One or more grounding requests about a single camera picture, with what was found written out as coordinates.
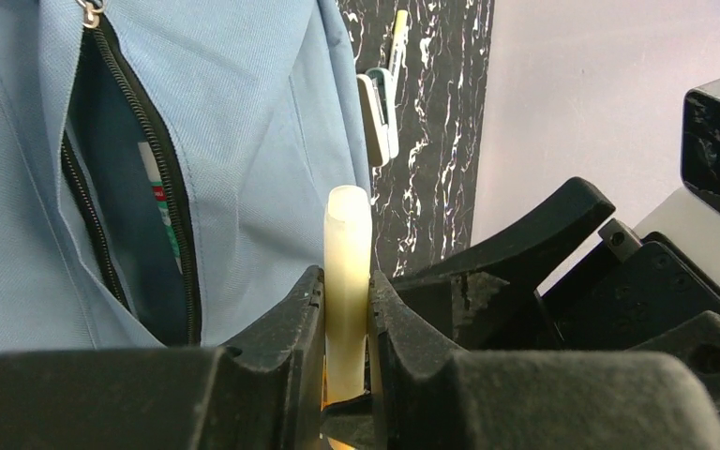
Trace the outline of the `green white glue stick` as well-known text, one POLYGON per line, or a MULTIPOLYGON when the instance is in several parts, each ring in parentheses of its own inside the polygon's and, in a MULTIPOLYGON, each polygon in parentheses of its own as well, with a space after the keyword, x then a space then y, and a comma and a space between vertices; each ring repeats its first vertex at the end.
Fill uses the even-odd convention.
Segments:
POLYGON ((168 205, 168 199, 167 199, 167 195, 164 192, 164 187, 163 187, 161 175, 160 175, 160 172, 158 169, 158 164, 154 157, 152 148, 148 142, 139 142, 137 144, 137 146, 138 146, 141 158, 142 158, 142 164, 144 166, 148 181, 153 190, 153 194, 154 194, 154 197, 156 200, 157 210, 159 211, 159 213, 161 215, 161 220, 164 225, 165 232, 167 234, 169 243, 172 248, 172 255, 175 258, 176 265, 178 267, 178 271, 180 273, 183 273, 181 257, 180 257, 180 247, 179 247, 178 240, 177 240, 174 230, 173 230, 172 219, 171 219, 169 205, 168 205))

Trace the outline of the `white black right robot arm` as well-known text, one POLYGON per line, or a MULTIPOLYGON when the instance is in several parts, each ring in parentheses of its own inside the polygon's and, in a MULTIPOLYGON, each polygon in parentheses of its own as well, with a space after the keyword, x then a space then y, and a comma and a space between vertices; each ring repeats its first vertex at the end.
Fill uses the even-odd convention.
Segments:
POLYGON ((469 350, 652 350, 720 412, 720 79, 688 91, 682 185, 635 228, 574 177, 486 241, 397 277, 400 298, 469 350))

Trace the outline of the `yellow highlighter pen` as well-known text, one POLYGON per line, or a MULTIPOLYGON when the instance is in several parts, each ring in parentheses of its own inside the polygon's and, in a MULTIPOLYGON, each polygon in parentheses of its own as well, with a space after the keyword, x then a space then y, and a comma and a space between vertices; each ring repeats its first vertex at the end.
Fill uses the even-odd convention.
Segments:
POLYGON ((372 216, 365 190, 333 188, 324 214, 325 404, 365 392, 372 216))

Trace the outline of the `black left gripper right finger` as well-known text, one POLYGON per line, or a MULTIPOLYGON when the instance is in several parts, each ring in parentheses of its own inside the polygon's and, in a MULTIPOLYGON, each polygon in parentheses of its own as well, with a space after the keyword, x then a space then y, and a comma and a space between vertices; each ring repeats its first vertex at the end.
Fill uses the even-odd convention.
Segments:
POLYGON ((661 352, 467 351, 369 288, 378 449, 720 449, 720 416, 661 352))

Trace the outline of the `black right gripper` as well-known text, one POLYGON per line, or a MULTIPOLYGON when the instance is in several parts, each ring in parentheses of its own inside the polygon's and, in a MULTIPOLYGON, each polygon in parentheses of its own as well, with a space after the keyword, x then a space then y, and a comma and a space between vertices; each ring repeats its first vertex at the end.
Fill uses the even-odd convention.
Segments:
POLYGON ((545 294, 538 286, 615 211, 573 177, 503 231, 393 279, 400 298, 468 350, 653 351, 681 359, 720 413, 720 287, 660 232, 612 219, 545 294))

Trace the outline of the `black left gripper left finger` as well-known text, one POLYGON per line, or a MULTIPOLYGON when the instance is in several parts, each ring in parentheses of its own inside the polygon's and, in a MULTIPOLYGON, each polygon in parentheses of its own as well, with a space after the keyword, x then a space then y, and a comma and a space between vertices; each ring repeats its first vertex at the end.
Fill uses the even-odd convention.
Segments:
POLYGON ((211 348, 0 354, 0 449, 316 449, 323 272, 211 348))

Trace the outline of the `blue student backpack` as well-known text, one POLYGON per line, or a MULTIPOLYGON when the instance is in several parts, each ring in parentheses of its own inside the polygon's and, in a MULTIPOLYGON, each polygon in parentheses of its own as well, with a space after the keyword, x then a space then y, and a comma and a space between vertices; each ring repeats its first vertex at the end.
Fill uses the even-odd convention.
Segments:
POLYGON ((322 262, 342 185, 369 168, 335 2, 0 1, 0 353, 224 343, 322 262))

